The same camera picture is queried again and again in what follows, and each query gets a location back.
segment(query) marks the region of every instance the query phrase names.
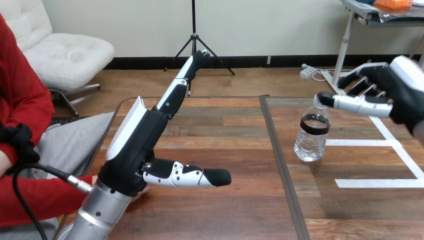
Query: robotic prosthetic hand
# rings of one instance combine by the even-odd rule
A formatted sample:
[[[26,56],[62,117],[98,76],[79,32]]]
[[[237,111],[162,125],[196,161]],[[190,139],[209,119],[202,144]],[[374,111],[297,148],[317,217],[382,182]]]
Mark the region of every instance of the robotic prosthetic hand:
[[[335,109],[353,113],[390,117],[405,124],[424,146],[424,72],[405,56],[386,62],[365,63],[340,79],[337,86],[345,89],[360,79],[347,95],[320,92],[319,101]]]
[[[225,169],[183,165],[155,158],[153,152],[168,121],[183,103],[188,83],[208,58],[206,50],[191,56],[153,109],[146,109],[140,97],[136,99],[112,139],[106,162],[78,210],[74,224],[59,233],[59,240],[106,239],[132,198],[147,183],[194,188],[231,183],[231,175]]]

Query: gloved hand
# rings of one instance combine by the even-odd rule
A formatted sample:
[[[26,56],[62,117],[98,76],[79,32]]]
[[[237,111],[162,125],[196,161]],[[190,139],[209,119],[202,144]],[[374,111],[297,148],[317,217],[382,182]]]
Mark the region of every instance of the gloved hand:
[[[389,114],[396,124],[405,124],[411,134],[414,127],[424,120],[424,72],[412,60],[399,56],[387,63],[365,63],[346,77],[337,86],[345,89],[354,80],[360,80],[350,89],[348,95],[377,96],[385,101],[392,100]]]

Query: bottle cap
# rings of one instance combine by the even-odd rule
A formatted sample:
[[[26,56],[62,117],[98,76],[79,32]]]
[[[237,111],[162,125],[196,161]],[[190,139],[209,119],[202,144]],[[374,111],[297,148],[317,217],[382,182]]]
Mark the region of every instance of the bottle cap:
[[[329,108],[328,106],[326,106],[326,105],[324,105],[320,102],[317,95],[315,95],[315,97],[313,98],[313,106],[317,109],[327,109],[327,108]]]

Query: bottle label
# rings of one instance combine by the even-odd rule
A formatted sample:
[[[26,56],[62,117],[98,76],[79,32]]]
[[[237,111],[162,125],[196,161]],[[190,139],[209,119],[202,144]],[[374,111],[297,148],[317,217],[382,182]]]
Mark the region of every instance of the bottle label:
[[[312,127],[306,124],[305,121],[318,121],[320,123],[323,123],[323,126],[325,127]],[[310,135],[324,135],[328,134],[330,130],[330,120],[324,116],[316,115],[316,114],[306,114],[302,119],[300,120],[300,127],[307,132]]]

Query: black cable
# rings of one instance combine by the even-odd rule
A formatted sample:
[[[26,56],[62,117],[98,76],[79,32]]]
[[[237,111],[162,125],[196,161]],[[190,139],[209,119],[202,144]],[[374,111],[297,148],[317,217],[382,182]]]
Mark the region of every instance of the black cable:
[[[16,197],[19,199],[20,204],[25,209],[25,212],[28,214],[29,218],[32,220],[32,222],[34,223],[38,232],[40,233],[42,240],[48,240],[46,233],[44,232],[44,229],[41,227],[40,222],[38,221],[38,219],[34,215],[33,211],[31,211],[31,208],[28,206],[27,202],[25,202],[24,197],[22,196],[21,192],[19,191],[18,176],[19,176],[19,173],[24,169],[40,169],[40,170],[43,170],[46,173],[55,175],[56,177],[62,179],[65,182],[68,180],[70,174],[63,172],[61,170],[58,170],[54,167],[41,165],[39,163],[23,164],[23,165],[19,166],[18,168],[16,168],[16,170],[14,171],[13,178],[12,178],[14,193],[16,194]]]

